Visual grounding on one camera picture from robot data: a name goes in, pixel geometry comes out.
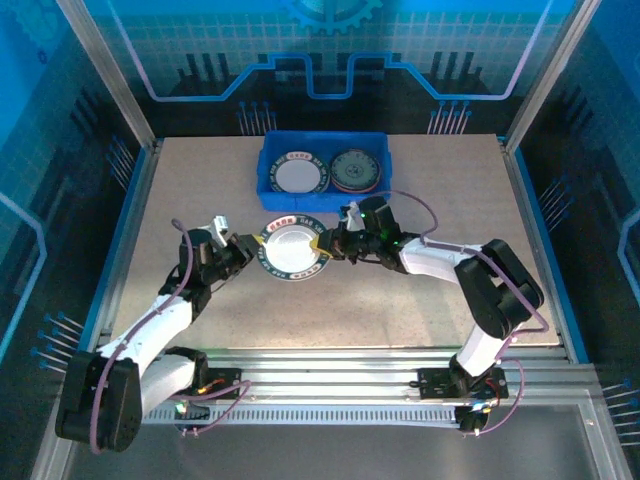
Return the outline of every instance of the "enclosure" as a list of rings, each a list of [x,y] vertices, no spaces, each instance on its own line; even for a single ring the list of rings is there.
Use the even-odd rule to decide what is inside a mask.
[[[322,444],[323,435],[342,432],[350,439],[342,451],[366,444],[367,429],[393,444],[395,431],[384,429],[397,428],[413,446],[464,452],[466,467],[447,470],[443,460],[436,469],[450,478],[472,478],[472,459],[496,449],[500,478],[568,478],[576,465],[579,478],[637,475],[636,2],[31,0],[0,2],[0,22],[7,478],[181,478],[232,455],[205,463],[207,443],[174,446],[175,432],[147,419],[144,443],[89,457],[55,437],[64,367],[51,347],[45,352],[52,332],[66,341],[51,325],[59,315],[81,325],[77,348],[91,351],[144,314],[178,258],[172,218],[193,228],[226,215],[230,231],[258,234],[291,213],[266,209],[256,193],[260,152],[277,131],[384,132],[391,188],[437,214],[430,238],[507,241],[542,287],[540,313],[552,327],[509,349],[527,373],[521,418],[480,446],[382,418],[354,430],[236,419],[244,426],[221,429],[216,442],[230,435],[277,444],[274,424],[303,423],[298,442]],[[390,205],[403,230],[430,226],[417,203],[392,194]],[[316,212],[309,214],[327,227],[339,220],[337,210]],[[419,398],[402,385],[417,368],[446,365],[473,325],[460,287],[437,278],[330,262],[312,279],[283,282],[253,262],[172,345],[246,371],[248,412],[418,411]],[[505,370],[518,391],[517,369],[505,362]],[[550,455],[560,446],[544,432],[556,426],[575,455]],[[505,459],[531,429],[538,440],[526,449],[542,452],[548,472]],[[152,444],[181,453],[154,470]],[[278,448],[284,455],[292,447]],[[398,455],[388,462],[405,464],[406,475],[425,468],[424,459]],[[299,469],[281,477],[301,478],[301,465],[321,454],[311,457],[296,457]],[[263,469],[279,471],[260,458]],[[184,467],[192,460],[197,468]],[[265,478],[258,470],[238,475]],[[404,478],[401,470],[386,474]],[[345,471],[332,478],[371,478]]]

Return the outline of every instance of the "metal plate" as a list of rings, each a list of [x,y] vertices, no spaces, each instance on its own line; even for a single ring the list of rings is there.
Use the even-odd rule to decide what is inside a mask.
[[[329,186],[327,166],[308,152],[289,152],[269,169],[269,183],[275,192],[318,193]]]
[[[308,215],[287,215],[267,225],[261,232],[264,240],[258,260],[276,278],[288,281],[307,280],[322,271],[329,256],[314,252],[309,242],[326,230]]]
[[[373,155],[351,149],[338,154],[331,162],[331,179],[339,190],[365,193],[380,181],[380,164]]]

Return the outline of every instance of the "metal pin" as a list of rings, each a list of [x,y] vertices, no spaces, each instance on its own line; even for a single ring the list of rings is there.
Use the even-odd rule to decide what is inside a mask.
[[[637,415],[639,413],[640,413],[640,410],[634,410],[633,412],[616,413],[615,415],[611,415],[611,418],[626,417],[628,415]]]
[[[637,398],[632,398],[628,402],[625,403],[616,403],[615,405],[609,405],[609,410],[618,407],[633,407],[638,408],[640,406],[640,401]]]
[[[464,114],[464,121],[462,122],[462,128],[460,129],[460,135],[462,135],[464,133],[464,130],[467,128],[467,122],[470,116],[471,111],[467,111],[467,113]]]
[[[432,133],[436,133],[436,128],[438,128],[438,122],[440,121],[440,114],[442,113],[442,107],[444,107],[446,103],[447,102],[445,102],[444,100],[440,100],[439,102],[440,108],[438,108],[438,113],[436,113],[436,120],[435,120],[435,123],[433,124]]]
[[[429,119],[429,125],[427,126],[427,134],[432,133],[431,132],[431,126],[433,125],[433,119],[436,116],[436,111],[435,110],[431,110],[431,118]]]
[[[256,118],[256,123],[258,124],[258,135],[264,134],[264,132],[260,132],[260,116],[258,115],[258,102],[251,102],[251,107],[253,108],[253,113]]]
[[[572,203],[573,203],[572,198],[570,198],[568,202],[560,202],[560,205],[558,206],[558,208],[555,209],[549,215],[547,215],[547,219],[545,221],[547,225],[551,225],[556,218],[558,218],[562,213],[564,213],[567,210],[567,208],[571,206]]]
[[[245,110],[246,106],[247,106],[246,103],[240,102],[240,108],[242,109],[242,117],[244,118],[244,127],[245,127],[245,130],[247,131],[247,135],[249,135],[249,122],[247,122],[247,111]]]
[[[47,355],[46,353],[42,353],[40,352],[36,347],[33,347],[30,351],[31,356],[35,357],[40,355],[43,358],[47,358],[49,360],[53,360],[54,362],[59,362],[59,363],[64,363],[65,365],[67,364],[67,362],[65,362],[64,360],[60,360],[59,358],[53,357],[51,355]]]
[[[53,327],[51,329],[51,333],[53,334],[54,337],[62,337],[69,340],[70,342],[78,343],[77,338],[73,338],[73,337],[70,337],[69,335],[62,333],[58,327]]]
[[[449,135],[453,134],[455,131],[456,124],[460,121],[460,112],[453,112],[453,122],[451,122],[451,127],[449,127],[449,131],[447,132]]]
[[[613,426],[618,427],[629,427],[631,425],[640,425],[640,420],[636,420],[635,422],[625,422],[625,423],[614,423]]]
[[[540,211],[542,214],[545,215],[545,212],[553,205],[553,202],[557,202],[558,199],[562,198],[562,195],[564,195],[564,190],[555,190],[547,195],[547,197],[540,202]]]
[[[469,100],[465,100],[464,102],[462,102],[462,112],[460,112],[460,118],[458,118],[458,124],[456,125],[456,129],[453,133],[458,133],[458,129],[462,124],[462,118],[465,116],[465,112],[467,111],[467,107],[469,106],[470,103],[471,102],[469,102]]]
[[[47,343],[47,346],[44,347],[45,350],[49,353],[57,353],[59,355],[62,355],[63,357],[69,357],[71,358],[73,355],[67,353],[67,352],[63,352],[62,350],[57,349],[56,347],[54,347],[53,345],[51,345],[50,343]]]
[[[555,228],[560,225],[562,223],[563,220],[566,220],[567,218],[569,218],[569,212],[565,211],[558,219],[557,221],[551,225],[548,228],[549,233],[553,232],[555,230]]]
[[[255,123],[253,122],[253,112],[249,112],[249,122],[251,123],[251,133],[253,134],[253,136],[256,136],[256,126]]]
[[[51,323],[55,323],[56,325],[58,325],[61,328],[64,328],[67,332],[71,332],[71,333],[75,333],[76,335],[80,336],[82,334],[82,332],[78,332],[77,330],[68,327],[67,325],[65,325],[64,323],[61,323],[57,320],[54,320],[51,315],[49,315],[48,313],[44,316],[44,321],[45,322],[51,322]]]
[[[236,112],[236,117],[238,117],[238,125],[240,125],[240,133],[242,133],[242,136],[244,137],[247,134],[244,131],[244,125],[242,125],[242,113]]]
[[[269,130],[271,130],[271,114],[269,113],[269,102],[262,102],[262,106],[266,112],[267,117],[267,125],[269,126]]]
[[[124,140],[116,137],[115,135],[113,136],[113,139],[116,141],[116,144],[118,145],[118,147],[120,147],[120,150],[125,154],[125,156],[128,157],[129,160],[135,163],[135,158],[133,158],[133,155],[131,155],[131,152],[129,151],[127,146],[124,144]]]
[[[553,210],[553,207],[555,207],[558,204],[558,202],[564,201],[564,194],[565,193],[566,193],[566,191],[564,191],[564,190],[562,192],[558,193],[558,195],[556,197],[554,197],[555,199],[552,202],[547,203],[546,205],[544,205],[542,207],[542,216],[543,217],[547,216],[549,214],[549,212],[551,210]]]
[[[124,168],[120,165],[118,165],[118,162],[116,162],[111,155],[107,154],[105,155],[105,158],[107,159],[107,162],[109,162],[109,164],[111,165],[111,167],[116,171],[116,173],[118,173],[118,175],[120,176],[120,180],[122,180],[125,184],[129,183],[129,179],[127,178],[127,174],[124,171]]]
[[[116,179],[116,182],[118,182],[118,185],[120,185],[122,189],[126,192],[127,187],[124,185],[124,182],[120,180],[120,177],[118,177],[118,175],[116,174],[116,171],[112,168],[110,173],[111,173],[111,176]]]
[[[260,112],[258,112],[260,114],[260,123],[262,124],[262,133],[266,134],[267,133],[267,125],[264,123],[264,112],[262,110],[260,110]]]
[[[453,109],[457,104],[457,100],[451,102],[451,109],[449,110],[449,115],[447,115],[447,124],[444,126],[444,133],[447,133],[447,130],[449,129],[449,122],[451,122],[451,119],[453,118]]]
[[[123,170],[127,172],[127,175],[132,175],[133,168],[131,168],[131,164],[127,160],[127,157],[125,157],[125,155],[122,153],[122,150],[116,149],[113,145],[110,145],[109,149],[111,150],[111,153],[118,159],[119,165],[121,165]]]
[[[71,320],[69,317],[67,317],[64,312],[58,312],[58,320],[66,320],[67,322],[69,322],[71,325],[75,325],[76,327],[78,327],[80,330],[84,330],[84,327],[82,325],[80,325],[78,322],[74,322],[73,320]]]
[[[111,175],[118,181],[122,188],[127,189],[127,180],[113,167],[111,167]]]
[[[42,368],[43,370],[45,368],[48,368],[50,370],[55,370],[56,372],[67,373],[66,370],[63,370],[63,369],[58,368],[58,367],[54,367],[53,365],[49,365],[49,362],[47,362],[46,360],[40,360],[40,368]]]
[[[545,196],[550,193],[552,191],[553,188],[556,188],[558,185],[558,179],[554,178],[553,180],[551,180],[551,183],[549,184],[549,186],[547,188],[544,189],[544,192],[542,192],[540,194],[540,197],[538,198],[538,202],[540,202],[543,198],[545,198]]]
[[[554,179],[553,182],[555,182],[555,185],[552,182],[552,184],[549,185],[549,187],[547,187],[547,189],[542,193],[542,195],[540,195],[540,198],[538,198],[538,202],[543,203],[545,199],[548,198],[549,195],[551,195],[558,187],[562,186],[563,182],[565,182],[566,180],[567,180],[566,175],[562,175],[559,179]]]
[[[38,338],[46,338],[47,340],[49,340],[50,342],[53,342],[57,345],[60,345],[61,347],[64,348],[68,348],[69,350],[76,350],[76,347],[72,347],[71,345],[68,345],[64,342],[61,342],[60,340],[57,340],[53,337],[50,337],[49,335],[44,333],[44,330],[38,330]]]
[[[631,379],[625,378],[622,383],[618,383],[616,385],[611,385],[609,387],[605,387],[602,389],[603,392],[608,392],[609,390],[614,390],[616,388],[631,388]]]
[[[442,127],[444,126],[445,119],[449,116],[449,112],[442,112],[442,119],[440,120],[440,127],[438,128],[438,135],[442,133]]]
[[[624,397],[625,395],[631,395],[632,393],[638,393],[640,390],[631,390],[629,392],[618,393],[617,395],[611,395],[610,397],[605,397],[607,400],[611,400],[612,398]]]

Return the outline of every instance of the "metal bar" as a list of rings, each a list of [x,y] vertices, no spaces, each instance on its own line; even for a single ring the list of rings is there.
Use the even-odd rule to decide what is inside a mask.
[[[82,330],[84,327],[82,325],[80,325],[78,322],[74,322],[73,320],[71,320],[69,317],[67,317],[63,312],[58,312],[58,320],[66,320],[67,322],[69,322],[71,325],[75,325],[76,327],[78,327],[80,330]]]
[[[567,355],[571,361],[587,361],[584,349],[580,348],[577,350],[576,345],[574,345],[571,338],[571,330],[569,323],[567,322],[566,315],[573,316],[573,312],[570,304],[566,306],[568,309],[567,312],[563,309],[559,289],[562,288],[564,290],[564,285],[561,283],[561,278],[556,282],[552,273],[551,263],[545,255],[542,233],[538,228],[536,215],[534,214],[536,200],[532,197],[533,193],[529,193],[529,191],[532,192],[532,189],[529,191],[527,190],[526,181],[528,181],[528,179],[525,180],[526,177],[524,176],[526,175],[526,172],[523,174],[520,170],[515,154],[507,152],[506,149],[504,151],[504,161],[507,174],[511,179],[513,193],[516,198],[516,203],[520,209],[520,215],[522,217],[525,231],[532,247],[531,250],[533,252],[533,258],[535,260],[536,267],[538,268],[540,279],[546,287],[551,314],[555,324],[560,330],[562,338],[564,339],[564,348],[566,349]]]
[[[153,130],[84,2],[56,1],[136,139],[144,148],[151,148],[155,141]]]
[[[572,15],[568,23],[568,28],[547,68],[539,75],[534,86],[527,94],[520,110],[509,127],[507,132],[506,150],[514,154],[525,134],[529,130],[534,118],[540,111],[549,92],[556,83],[556,80],[564,70],[571,54],[575,50],[578,42],[582,38],[593,14],[598,9],[601,0],[584,0],[579,4],[575,14]]]
[[[90,311],[88,315],[89,317],[95,315],[95,323],[87,324],[81,338],[83,348],[87,351],[93,351],[96,347],[100,332],[107,324],[107,319],[115,318],[115,309],[117,309],[122,296],[122,289],[124,288],[123,279],[126,277],[126,271],[133,255],[137,232],[142,222],[142,215],[151,190],[151,181],[158,164],[159,155],[160,144],[151,149],[144,161],[138,160],[136,162],[137,171],[140,172],[139,177],[134,175],[133,188],[127,193],[127,196],[130,195],[128,198],[131,199],[131,207],[128,210],[123,207],[123,212],[126,212],[126,216],[121,217],[118,221],[114,238],[117,236],[120,224],[122,225],[123,234],[118,242],[111,245],[107,261],[113,255],[113,263],[110,269],[105,266],[98,284],[98,292],[100,292],[102,284],[105,287],[103,287],[104,289],[101,293],[96,292],[96,295],[101,295],[99,302],[94,299],[97,311],[95,313]],[[77,444],[69,440],[63,440],[55,434],[58,408],[59,400],[56,400],[49,416],[49,423],[40,445],[38,457],[31,471],[31,480],[62,480],[65,478],[68,465],[75,456]]]

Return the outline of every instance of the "cable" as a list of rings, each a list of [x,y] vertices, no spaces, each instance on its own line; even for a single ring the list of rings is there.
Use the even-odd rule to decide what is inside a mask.
[[[493,393],[496,396],[496,399],[498,400],[498,404],[496,405],[496,407],[500,406],[500,389],[496,386],[495,383],[493,383],[493,380],[491,380],[490,378],[487,378],[485,380],[485,383],[487,385],[489,385],[489,388],[491,388],[491,390],[493,390]]]
[[[162,313],[162,311],[175,300],[175,298],[182,292],[184,287],[187,285],[189,281],[189,277],[191,276],[191,269],[193,268],[193,245],[191,244],[191,238],[189,238],[189,232],[184,228],[184,225],[178,219],[171,220],[171,225],[182,232],[183,237],[187,243],[187,270],[185,272],[184,278],[180,282],[180,285],[176,288],[176,290],[171,294],[169,298],[167,298],[162,304],[155,310],[147,313],[145,317],[137,322],[133,328],[129,331],[129,333],[125,336],[125,338],[120,342],[120,344],[116,347],[114,352],[107,360],[107,364],[104,366],[102,370],[102,374],[100,375],[100,380],[98,380],[98,386],[96,387],[95,397],[93,399],[93,407],[91,409],[91,422],[89,424],[89,444],[91,445],[91,451],[100,455],[102,450],[98,446],[98,416],[100,414],[100,403],[102,402],[102,393],[104,391],[104,387],[107,383],[107,377],[109,376],[109,372],[113,367],[113,364],[116,362],[118,355],[122,353],[123,350],[127,348],[129,341],[134,337],[138,331],[144,327],[149,321],[151,321],[158,313]]]
[[[518,390],[518,395],[516,395],[516,399],[513,401],[513,405],[511,405],[511,408],[502,420],[500,420],[492,427],[485,428],[484,430],[479,431],[478,433],[476,433],[476,436],[486,435],[487,433],[493,432],[494,430],[497,430],[502,425],[504,425],[507,420],[511,418],[511,415],[513,415],[513,413],[516,411],[516,408],[518,408],[518,405],[520,404],[520,402],[522,401],[522,397],[524,396],[524,368],[522,367],[522,364],[519,360],[516,359],[504,360],[503,362],[513,362],[518,365],[518,370],[520,370],[520,389]]]
[[[429,204],[427,202],[425,202],[424,200],[422,200],[421,198],[417,197],[416,195],[412,195],[410,193],[407,192],[403,192],[402,190],[385,190],[383,192],[376,192],[374,195],[370,195],[368,198],[371,197],[377,197],[380,195],[385,195],[387,193],[396,193],[398,195],[402,195],[403,197],[407,197],[410,198],[412,200],[415,200],[416,202],[418,202],[420,205],[422,205],[424,208],[426,208],[429,213],[431,214],[431,217],[433,218],[433,226],[426,229],[424,232],[422,232],[420,234],[420,239],[422,240],[422,242],[424,243],[424,238],[429,235],[430,233],[435,232],[440,223],[438,222],[438,216],[436,215],[436,212],[433,211],[433,209],[429,206]]]
[[[212,428],[215,428],[222,420],[224,420],[226,417],[229,416],[229,414],[238,406],[238,404],[242,401],[242,399],[245,397],[245,395],[247,394],[247,392],[249,391],[249,389],[251,388],[251,381],[250,380],[243,380],[242,382],[236,383],[235,385],[231,385],[230,387],[227,388],[223,388],[222,390],[218,390],[217,392],[213,392],[213,393],[208,393],[206,395],[174,395],[171,398],[173,400],[189,400],[189,401],[199,401],[199,400],[211,400],[212,398],[217,398],[217,397],[221,397],[222,395],[225,395],[229,392],[233,392],[234,390],[239,389],[240,387],[244,386],[244,390],[242,391],[242,393],[240,393],[240,395],[238,395],[238,398],[236,398],[234,400],[234,402],[229,406],[229,408],[227,408],[225,410],[225,412],[220,415],[218,418],[216,418],[213,423],[207,425],[206,427],[203,428],[193,428],[192,430],[183,430],[183,434],[190,434],[193,436],[198,436],[201,433],[205,433],[208,432],[209,430],[211,430]]]
[[[461,248],[458,245],[447,245],[444,243],[427,241],[426,236],[436,231],[436,229],[439,226],[439,222],[438,222],[437,215],[425,201],[423,201],[421,198],[415,195],[412,195],[410,193],[403,192],[400,190],[387,190],[383,192],[378,192],[375,195],[371,195],[371,196],[373,197],[373,196],[382,195],[386,193],[397,193],[398,195],[411,198],[412,200],[415,200],[416,202],[418,202],[420,205],[422,205],[429,211],[429,213],[433,217],[433,226],[431,228],[428,228],[424,232],[422,232],[422,234],[420,235],[420,241],[425,247],[438,248],[440,250],[446,250],[446,251],[451,251],[456,253],[459,253],[461,251]],[[527,300],[527,298],[524,295],[522,295],[522,293],[520,293],[520,290],[518,289],[518,287],[515,286],[515,284],[511,281],[511,279],[502,271],[502,269],[491,258],[485,255],[483,252],[470,247],[463,247],[462,252],[468,255],[475,255],[478,258],[480,258],[482,261],[484,261],[487,265],[489,265],[489,267],[491,267],[494,273],[498,275],[498,277],[500,277],[500,279],[505,283],[505,285],[507,285],[509,290],[511,290],[511,292],[515,295],[515,297],[520,301],[520,303],[522,303],[522,305],[529,311],[529,313],[533,317],[535,317],[535,319],[540,323],[539,328],[525,328],[524,330],[518,330],[516,332],[513,332],[505,340],[505,343],[502,345],[502,348],[498,351],[498,354],[496,355],[496,360],[499,360],[502,357],[504,352],[507,350],[507,348],[509,348],[509,346],[513,343],[513,341],[517,337],[524,335],[525,333],[545,333],[549,331],[549,323],[542,317],[542,315],[540,315],[540,313],[533,307],[533,305],[531,305],[531,302],[529,302],[529,300]]]
[[[445,243],[437,243],[437,242],[426,242],[424,245],[426,247],[439,248],[440,250],[446,250],[450,252],[462,251],[463,253],[466,253],[468,255],[475,255],[478,258],[480,258],[483,262],[489,265],[489,267],[491,267],[491,270],[493,270],[495,274],[498,275],[498,277],[500,277],[500,280],[502,280],[505,283],[505,285],[509,287],[509,290],[511,290],[511,292],[515,295],[518,301],[524,306],[524,308],[526,308],[529,311],[529,313],[533,317],[535,317],[535,319],[538,320],[538,322],[540,323],[540,327],[538,328],[525,328],[524,330],[518,330],[516,332],[513,332],[511,335],[509,335],[509,337],[507,337],[504,344],[502,345],[502,348],[498,351],[498,354],[496,355],[496,360],[500,360],[500,358],[502,358],[502,355],[504,354],[505,350],[509,348],[509,345],[511,345],[515,340],[515,338],[519,337],[520,335],[524,335],[525,333],[545,333],[549,331],[549,323],[542,317],[542,315],[540,315],[540,313],[533,307],[533,305],[531,305],[531,302],[527,300],[527,298],[520,292],[520,290],[518,290],[518,287],[515,286],[515,284],[511,281],[511,279],[507,276],[507,274],[504,273],[504,271],[502,271],[502,269],[483,252],[481,252],[480,250],[476,250],[475,248],[470,248],[470,247],[460,248],[459,245],[447,245]]]

